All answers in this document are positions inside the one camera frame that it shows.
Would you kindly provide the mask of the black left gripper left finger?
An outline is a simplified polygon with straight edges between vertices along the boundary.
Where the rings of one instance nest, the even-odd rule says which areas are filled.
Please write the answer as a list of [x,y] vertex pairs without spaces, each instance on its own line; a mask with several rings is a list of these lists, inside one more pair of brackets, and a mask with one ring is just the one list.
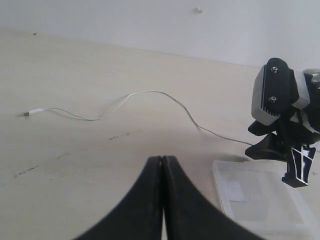
[[149,157],[124,198],[78,240],[160,240],[163,227],[162,158]]

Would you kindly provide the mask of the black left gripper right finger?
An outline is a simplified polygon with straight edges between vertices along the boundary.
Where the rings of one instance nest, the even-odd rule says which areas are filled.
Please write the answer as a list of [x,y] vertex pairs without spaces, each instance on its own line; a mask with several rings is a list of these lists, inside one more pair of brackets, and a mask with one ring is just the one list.
[[260,239],[213,206],[192,183],[175,156],[162,158],[162,174],[167,239]]

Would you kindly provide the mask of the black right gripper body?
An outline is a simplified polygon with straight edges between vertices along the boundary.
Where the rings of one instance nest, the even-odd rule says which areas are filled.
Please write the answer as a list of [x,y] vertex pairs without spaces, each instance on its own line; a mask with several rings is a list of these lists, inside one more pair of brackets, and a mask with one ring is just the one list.
[[288,103],[279,132],[286,144],[313,145],[320,141],[320,71],[289,72]]

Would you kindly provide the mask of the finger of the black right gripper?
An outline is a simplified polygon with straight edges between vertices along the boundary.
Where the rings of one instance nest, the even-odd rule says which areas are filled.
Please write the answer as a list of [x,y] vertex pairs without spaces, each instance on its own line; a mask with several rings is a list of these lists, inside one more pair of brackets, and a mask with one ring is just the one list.
[[291,187],[307,187],[316,151],[317,149],[310,145],[291,146],[287,155],[287,172],[281,180]]
[[275,160],[291,163],[291,140],[286,135],[268,133],[260,142],[245,150],[245,155],[253,160]]

